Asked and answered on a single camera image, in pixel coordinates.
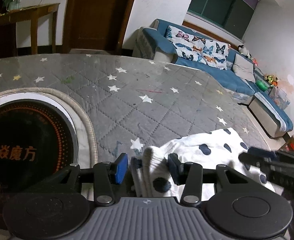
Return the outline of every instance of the yellow star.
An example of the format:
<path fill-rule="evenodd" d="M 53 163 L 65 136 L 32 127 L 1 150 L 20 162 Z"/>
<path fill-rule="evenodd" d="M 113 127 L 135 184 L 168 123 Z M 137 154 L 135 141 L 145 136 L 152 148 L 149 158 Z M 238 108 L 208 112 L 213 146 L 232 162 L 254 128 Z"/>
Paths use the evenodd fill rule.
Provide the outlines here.
<path fill-rule="evenodd" d="M 13 80 L 18 80 L 18 79 L 20 79 L 20 78 L 21 78 L 20 75 L 18 75 L 18 76 L 14 76 L 14 79 L 13 79 Z"/>

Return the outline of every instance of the wooden door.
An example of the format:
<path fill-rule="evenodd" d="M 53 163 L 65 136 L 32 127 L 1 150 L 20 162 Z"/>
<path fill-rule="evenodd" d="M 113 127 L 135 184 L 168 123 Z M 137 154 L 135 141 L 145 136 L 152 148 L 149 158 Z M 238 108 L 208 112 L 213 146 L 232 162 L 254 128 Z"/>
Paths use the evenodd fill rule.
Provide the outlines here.
<path fill-rule="evenodd" d="M 74 0 L 70 48 L 114 50 L 128 0 Z"/>

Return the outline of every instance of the sofa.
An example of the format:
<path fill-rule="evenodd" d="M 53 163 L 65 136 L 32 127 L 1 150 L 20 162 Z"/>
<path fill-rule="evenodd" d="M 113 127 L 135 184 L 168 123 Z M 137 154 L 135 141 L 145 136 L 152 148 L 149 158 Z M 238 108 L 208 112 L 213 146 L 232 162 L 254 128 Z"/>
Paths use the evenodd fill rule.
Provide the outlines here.
<path fill-rule="evenodd" d="M 176 27 L 187 34 L 211 39 L 211 37 L 187 27 L 161 19 L 156 19 L 151 27 L 141 27 L 138 30 L 132 57 L 168 62 L 205 71 L 215 78 L 225 88 L 225 90 L 233 96 L 237 103 L 241 103 L 249 107 L 250 111 L 255 115 L 270 137 L 281 137 L 286 132 L 293 130 L 293 124 L 286 113 L 253 82 L 241 79 L 231 70 L 230 67 L 227 68 L 227 70 L 221 70 L 207 64 L 178 57 L 173 43 L 165 38 L 168 26 Z M 229 66 L 234 63 L 236 54 L 240 55 L 238 51 L 230 48 L 226 59 Z"/>

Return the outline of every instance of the plastic bag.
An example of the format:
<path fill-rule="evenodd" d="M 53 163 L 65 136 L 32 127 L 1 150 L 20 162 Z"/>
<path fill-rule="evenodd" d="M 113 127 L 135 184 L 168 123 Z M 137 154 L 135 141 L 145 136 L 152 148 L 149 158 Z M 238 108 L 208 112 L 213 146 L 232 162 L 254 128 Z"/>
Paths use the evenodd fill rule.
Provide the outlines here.
<path fill-rule="evenodd" d="M 282 110 L 285 110 L 286 107 L 290 104 L 286 93 L 281 88 L 273 87 L 269 96 Z"/>

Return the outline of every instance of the beige pillow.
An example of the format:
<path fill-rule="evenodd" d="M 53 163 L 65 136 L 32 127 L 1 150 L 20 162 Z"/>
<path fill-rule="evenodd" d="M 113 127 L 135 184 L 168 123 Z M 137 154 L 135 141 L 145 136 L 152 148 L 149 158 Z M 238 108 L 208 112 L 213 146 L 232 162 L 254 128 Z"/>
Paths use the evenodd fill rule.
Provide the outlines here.
<path fill-rule="evenodd" d="M 236 54 L 232 71 L 240 78 L 255 83 L 253 76 L 253 64 L 243 58 L 241 55 Z"/>

